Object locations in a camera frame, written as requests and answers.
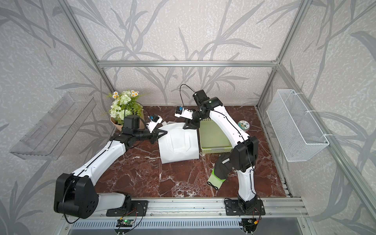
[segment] clear acrylic shelf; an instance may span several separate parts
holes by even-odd
[[[58,159],[95,105],[92,96],[68,92],[10,152],[22,159]]]

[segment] green basket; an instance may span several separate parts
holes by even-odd
[[[228,153],[232,150],[227,136],[210,118],[201,120],[199,135],[202,153]]]

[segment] leaf pattern wallpaper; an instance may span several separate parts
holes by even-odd
[[[299,1],[69,1],[99,60],[275,60]],[[179,86],[255,105],[271,68],[105,68],[146,105],[181,104]],[[186,102],[193,102],[182,87]]]
[[[111,100],[56,1],[0,2],[0,234],[53,234],[55,180],[107,142]],[[66,92],[92,95],[92,113],[56,161],[23,160],[9,150]]]
[[[282,61],[374,191],[375,13],[374,0],[312,2]],[[303,198],[316,231],[376,234],[375,222],[328,150],[307,162],[285,161],[265,113],[277,89],[287,89],[280,75],[262,102],[262,116],[290,188]]]

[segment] white bag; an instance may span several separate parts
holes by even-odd
[[[158,139],[162,164],[199,159],[197,130],[184,130],[185,123],[173,123],[160,127],[168,133]]]

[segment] metal vent grille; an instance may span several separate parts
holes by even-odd
[[[135,229],[239,228],[240,218],[143,219]],[[71,229],[117,229],[116,219],[77,221]]]

